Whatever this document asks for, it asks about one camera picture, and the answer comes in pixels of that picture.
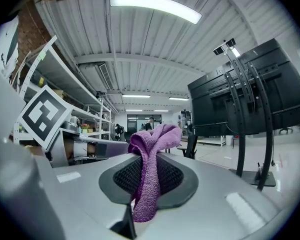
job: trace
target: computer monitor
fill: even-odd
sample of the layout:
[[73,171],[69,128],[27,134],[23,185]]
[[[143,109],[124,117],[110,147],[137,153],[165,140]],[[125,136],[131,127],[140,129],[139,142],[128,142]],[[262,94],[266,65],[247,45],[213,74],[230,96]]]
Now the computer monitor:
[[230,86],[230,74],[242,107],[245,134],[266,131],[263,105],[247,63],[253,64],[263,82],[272,114],[273,129],[300,124],[300,76],[275,39],[271,39],[238,57],[252,87],[254,101],[244,95],[238,75],[229,62],[188,85],[192,99],[192,124],[197,136],[234,135],[237,117]]

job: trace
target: ceiling beam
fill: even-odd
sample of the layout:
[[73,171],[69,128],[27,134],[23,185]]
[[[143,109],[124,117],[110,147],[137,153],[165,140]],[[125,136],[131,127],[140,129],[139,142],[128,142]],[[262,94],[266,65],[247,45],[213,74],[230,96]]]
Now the ceiling beam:
[[260,39],[259,34],[257,32],[257,27],[254,24],[254,22],[252,21],[252,19],[249,15],[248,11],[246,10],[246,8],[243,6],[243,4],[239,0],[228,0],[228,1],[235,7],[235,9],[238,11],[240,16],[244,20],[245,24],[249,28],[249,30],[250,30],[255,42],[257,43],[257,45],[261,45],[262,42],[261,42],[261,39]]
[[122,94],[128,94],[128,95],[150,95],[150,96],[156,96],[156,97],[176,97],[176,98],[189,98],[188,93],[184,94],[175,94],[175,93],[161,93],[161,92],[151,92],[151,91],[138,91],[138,90],[123,90],[122,92],[120,90],[108,90],[107,95],[122,95]]
[[[193,67],[186,66],[163,58],[150,57],[150,56],[139,55],[139,54],[128,54],[128,53],[116,53],[115,56],[117,62],[147,63],[156,66],[162,66],[165,68],[177,69],[182,72],[188,72],[196,76],[205,75],[205,73]],[[78,56],[75,58],[75,60],[78,64],[95,63],[95,62],[113,62],[114,55],[112,53],[90,54],[90,55]]]

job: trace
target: microfiber cloth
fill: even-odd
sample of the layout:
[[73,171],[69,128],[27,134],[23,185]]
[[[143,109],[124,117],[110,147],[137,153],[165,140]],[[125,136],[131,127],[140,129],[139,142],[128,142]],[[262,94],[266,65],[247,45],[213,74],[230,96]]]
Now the microfiber cloth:
[[154,130],[142,130],[131,136],[128,152],[142,157],[141,181],[134,194],[135,222],[147,222],[155,216],[160,196],[156,156],[161,150],[178,146],[181,136],[180,128],[171,124],[159,124]]

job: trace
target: white ceiling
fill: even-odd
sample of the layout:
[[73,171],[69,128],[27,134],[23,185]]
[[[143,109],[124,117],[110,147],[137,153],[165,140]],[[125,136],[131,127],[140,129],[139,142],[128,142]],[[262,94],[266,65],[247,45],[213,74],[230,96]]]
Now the white ceiling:
[[[277,0],[173,1],[200,12],[198,24],[147,8],[110,7],[110,0],[42,1],[37,8],[64,57],[95,91],[111,90],[107,97],[118,111],[180,111],[189,104],[168,97],[186,97],[189,83],[227,61],[213,53],[224,40],[234,38],[242,54],[296,32]],[[107,65],[108,83],[100,62]]]

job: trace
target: black and white square marker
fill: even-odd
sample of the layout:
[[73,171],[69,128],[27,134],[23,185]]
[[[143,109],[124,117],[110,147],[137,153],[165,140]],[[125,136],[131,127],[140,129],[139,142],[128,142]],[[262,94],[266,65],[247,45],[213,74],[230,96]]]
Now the black and white square marker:
[[71,111],[72,106],[45,85],[25,106],[19,121],[27,132],[47,149]]

